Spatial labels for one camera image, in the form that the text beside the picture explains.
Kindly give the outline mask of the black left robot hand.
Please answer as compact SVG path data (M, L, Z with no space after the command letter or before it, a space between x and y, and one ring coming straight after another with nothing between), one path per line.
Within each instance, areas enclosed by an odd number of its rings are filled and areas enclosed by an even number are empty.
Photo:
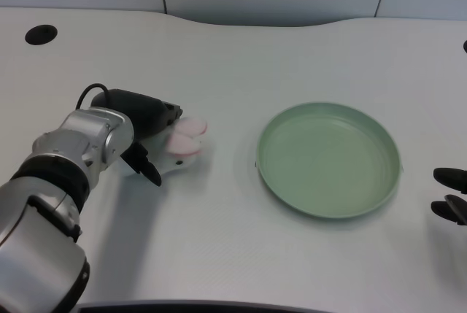
M134 127L134 141L120 157L133 172L160 186L161 174L150 162L148 149L142 142L172 127L182 116L182 108L157 98L121 89L111 89L107 94L98 94L93 98L91 105L113 109L128 116Z

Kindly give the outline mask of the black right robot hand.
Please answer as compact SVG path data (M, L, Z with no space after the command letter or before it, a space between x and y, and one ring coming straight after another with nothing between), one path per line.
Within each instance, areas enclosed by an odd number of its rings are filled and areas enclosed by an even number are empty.
M433 178L440 184L466 195L466 170L436 168ZM466 226L466 200L460 196L448 194L443 201L433 201L431 211L457 225Z

